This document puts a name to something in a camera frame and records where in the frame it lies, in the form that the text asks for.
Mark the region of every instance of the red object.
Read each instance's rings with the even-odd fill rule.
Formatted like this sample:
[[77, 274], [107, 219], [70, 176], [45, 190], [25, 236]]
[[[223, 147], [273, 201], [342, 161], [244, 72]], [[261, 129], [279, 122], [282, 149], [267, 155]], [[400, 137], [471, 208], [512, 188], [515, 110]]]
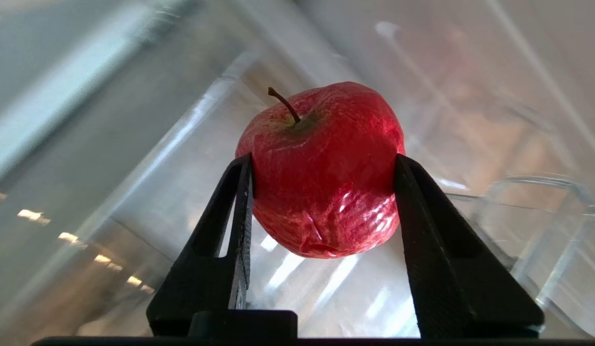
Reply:
[[236, 157], [252, 153], [254, 215], [305, 258], [339, 258], [381, 245], [396, 230], [396, 154], [403, 133], [387, 102], [353, 82], [300, 92], [260, 112]]

